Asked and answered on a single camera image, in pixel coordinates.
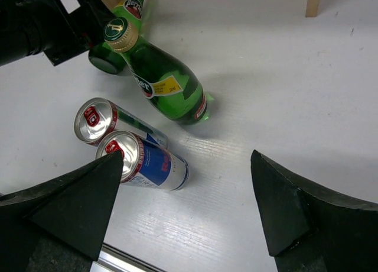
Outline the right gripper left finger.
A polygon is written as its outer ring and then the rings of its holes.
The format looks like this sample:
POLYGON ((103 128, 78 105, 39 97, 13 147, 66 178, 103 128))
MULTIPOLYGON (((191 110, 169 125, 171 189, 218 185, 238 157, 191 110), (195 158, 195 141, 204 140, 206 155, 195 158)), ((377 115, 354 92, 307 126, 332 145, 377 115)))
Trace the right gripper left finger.
POLYGON ((120 151, 1 196, 1 271, 89 271, 122 174, 120 151))

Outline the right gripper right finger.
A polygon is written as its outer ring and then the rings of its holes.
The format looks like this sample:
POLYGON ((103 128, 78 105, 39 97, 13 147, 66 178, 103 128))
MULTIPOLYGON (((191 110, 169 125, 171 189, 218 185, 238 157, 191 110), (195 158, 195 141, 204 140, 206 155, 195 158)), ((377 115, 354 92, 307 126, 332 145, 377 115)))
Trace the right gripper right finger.
POLYGON ((278 271, 377 271, 377 204, 308 180, 258 151, 253 190, 278 271))

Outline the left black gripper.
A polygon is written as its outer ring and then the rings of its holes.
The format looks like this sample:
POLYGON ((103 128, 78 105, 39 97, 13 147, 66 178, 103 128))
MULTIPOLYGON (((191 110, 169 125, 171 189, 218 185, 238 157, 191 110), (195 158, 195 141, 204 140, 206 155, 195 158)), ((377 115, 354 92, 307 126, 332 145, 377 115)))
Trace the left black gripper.
POLYGON ((114 15, 101 0, 77 0, 68 12, 61 0, 1 0, 1 65, 44 53, 53 66, 103 42, 114 15))

